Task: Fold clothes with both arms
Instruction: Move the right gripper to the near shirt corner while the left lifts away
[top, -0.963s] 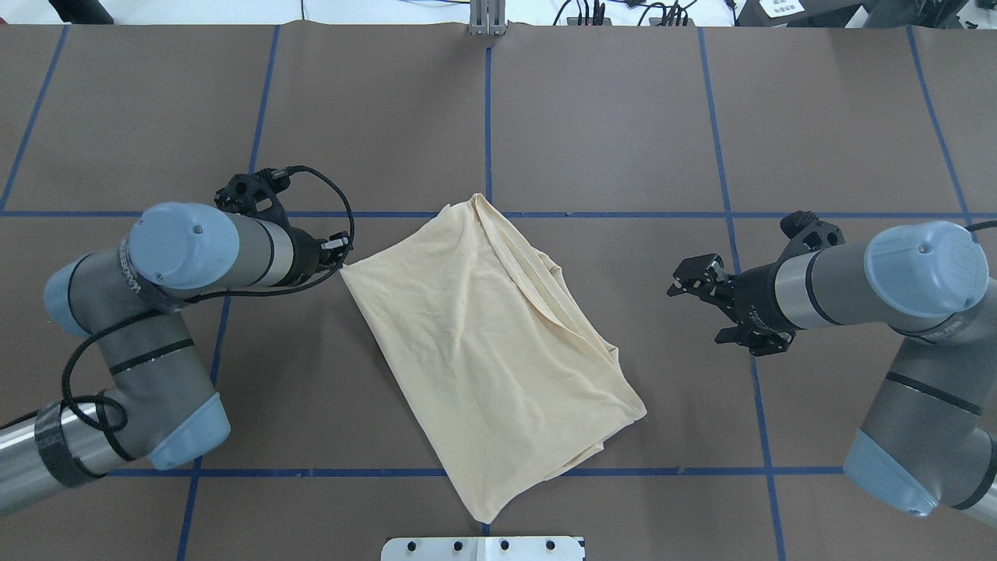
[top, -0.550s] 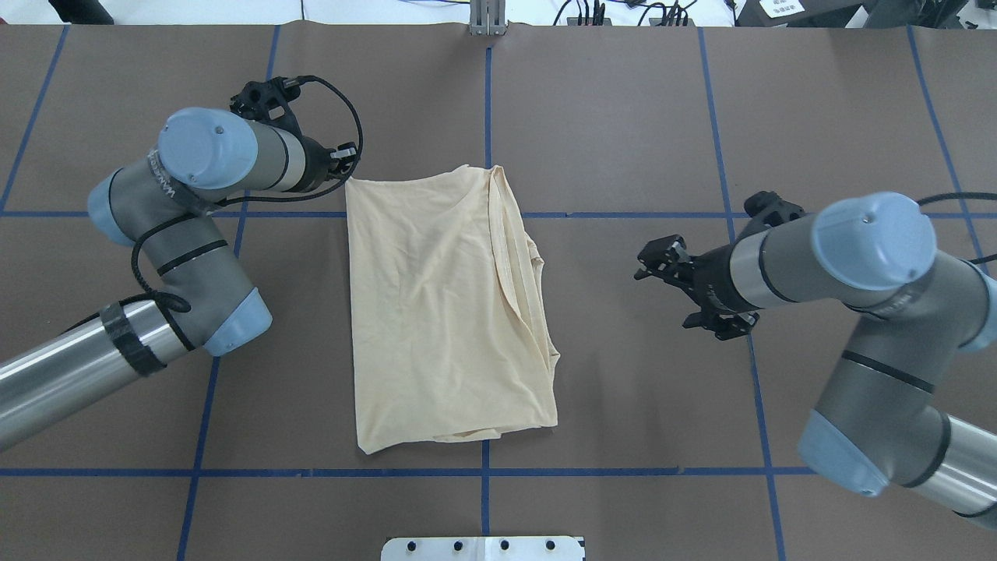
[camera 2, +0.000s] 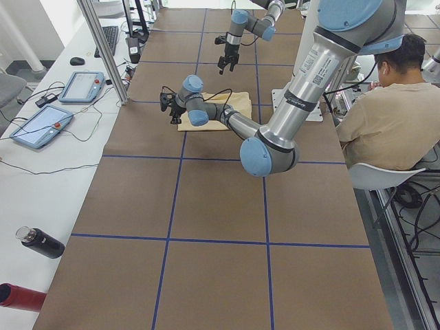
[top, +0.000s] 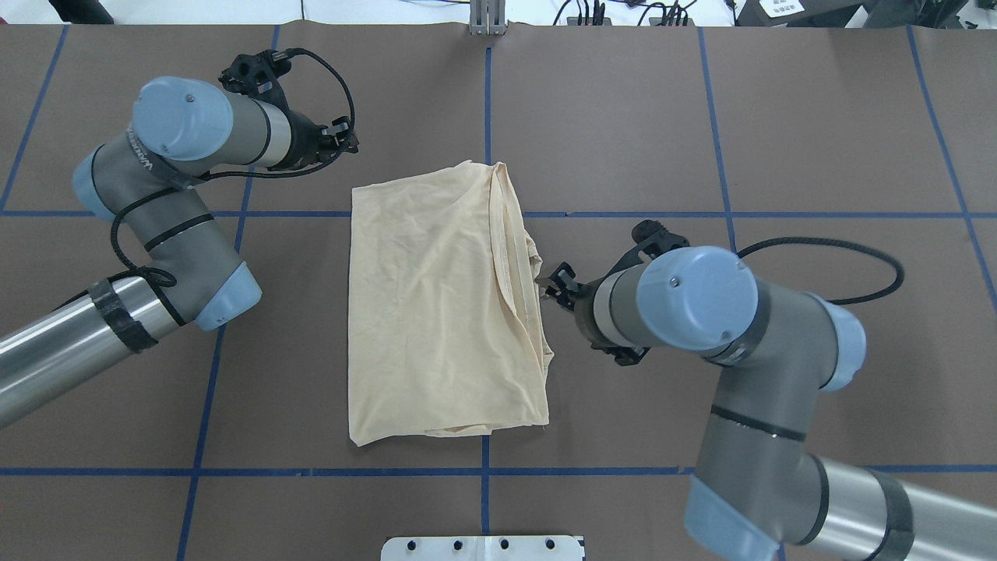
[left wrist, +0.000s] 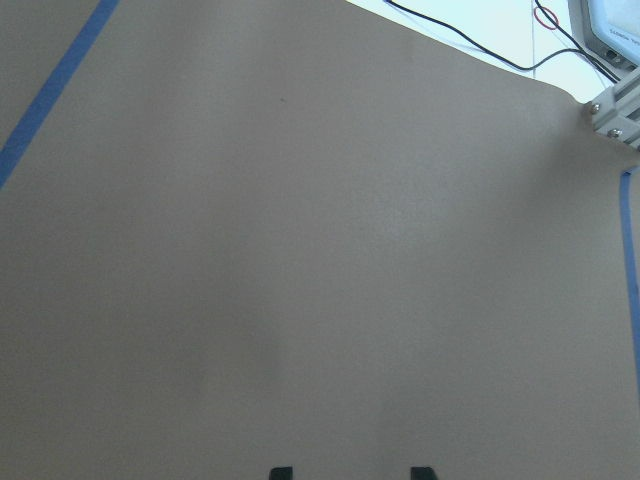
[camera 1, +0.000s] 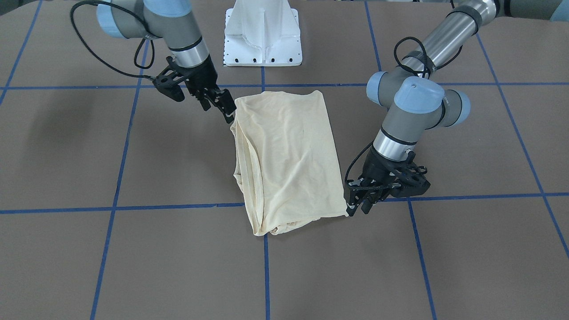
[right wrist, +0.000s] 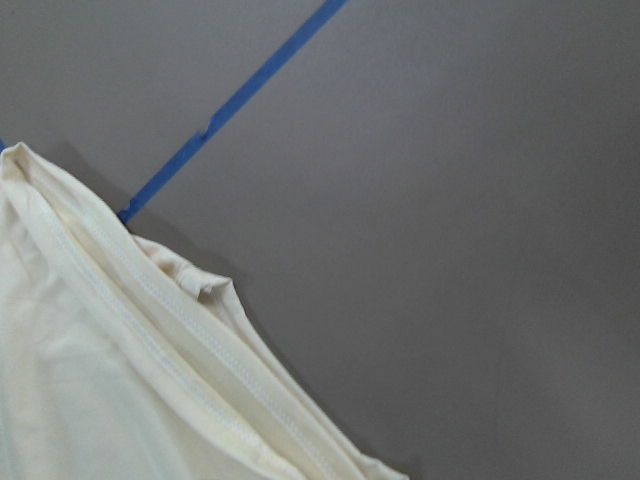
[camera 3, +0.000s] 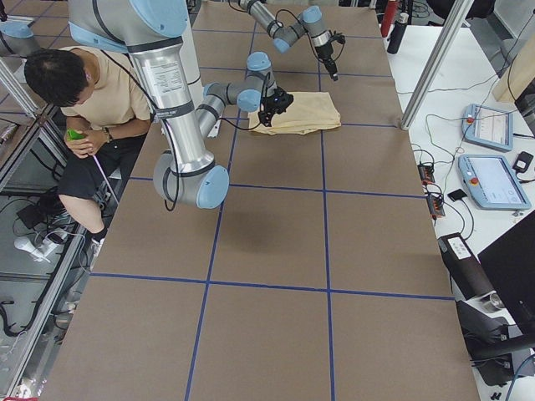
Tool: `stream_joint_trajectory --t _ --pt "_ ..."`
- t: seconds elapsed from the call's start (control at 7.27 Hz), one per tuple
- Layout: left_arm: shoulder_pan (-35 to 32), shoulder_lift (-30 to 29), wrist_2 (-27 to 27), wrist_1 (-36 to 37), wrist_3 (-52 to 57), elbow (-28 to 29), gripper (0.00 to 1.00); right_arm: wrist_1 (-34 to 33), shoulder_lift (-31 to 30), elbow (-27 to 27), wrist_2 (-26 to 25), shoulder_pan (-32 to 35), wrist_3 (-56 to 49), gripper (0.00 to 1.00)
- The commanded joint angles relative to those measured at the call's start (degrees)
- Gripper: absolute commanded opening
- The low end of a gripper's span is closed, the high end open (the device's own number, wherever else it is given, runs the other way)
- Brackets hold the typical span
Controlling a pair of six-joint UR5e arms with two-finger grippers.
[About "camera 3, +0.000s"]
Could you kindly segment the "silver grey blue arm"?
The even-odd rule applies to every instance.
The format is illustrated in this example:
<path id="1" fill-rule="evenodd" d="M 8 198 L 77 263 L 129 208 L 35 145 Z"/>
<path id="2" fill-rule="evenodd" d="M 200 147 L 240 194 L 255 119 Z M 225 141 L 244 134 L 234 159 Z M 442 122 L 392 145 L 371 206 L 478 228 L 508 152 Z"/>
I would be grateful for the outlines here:
<path id="1" fill-rule="evenodd" d="M 265 1 L 227 1 L 234 11 L 247 13 L 265 30 L 279 53 L 286 53 L 300 38 L 307 38 L 316 60 L 333 81 L 339 79 L 339 56 L 344 50 L 345 36 L 327 28 L 322 10 L 313 5 L 296 15 L 288 9 L 272 14 Z"/>
<path id="2" fill-rule="evenodd" d="M 170 145 L 156 163 L 153 182 L 172 203 L 213 209 L 224 201 L 229 175 L 204 140 L 228 105 L 257 112 L 259 122 L 269 126 L 293 102 L 278 87 L 269 57 L 256 52 L 247 58 L 243 82 L 210 84 L 195 104 L 181 60 L 190 26 L 183 1 L 71 1 L 69 25 L 72 38 L 84 46 L 129 54 L 135 83 Z"/>

